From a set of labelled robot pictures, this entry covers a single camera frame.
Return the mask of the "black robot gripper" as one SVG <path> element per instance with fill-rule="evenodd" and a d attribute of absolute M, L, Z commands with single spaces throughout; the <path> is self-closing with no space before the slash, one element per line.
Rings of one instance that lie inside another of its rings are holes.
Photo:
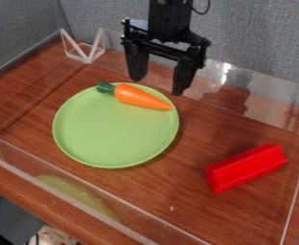
<path fill-rule="evenodd" d="M 211 7 L 199 11 L 193 0 L 149 0 L 148 18 L 121 21 L 129 78 L 138 82 L 148 72 L 149 55 L 177 62 L 173 68 L 172 95 L 181 96 L 191 87 L 196 69 L 201 68 L 205 50 L 211 45 L 207 38 L 191 31 L 192 13 L 204 15 Z"/>

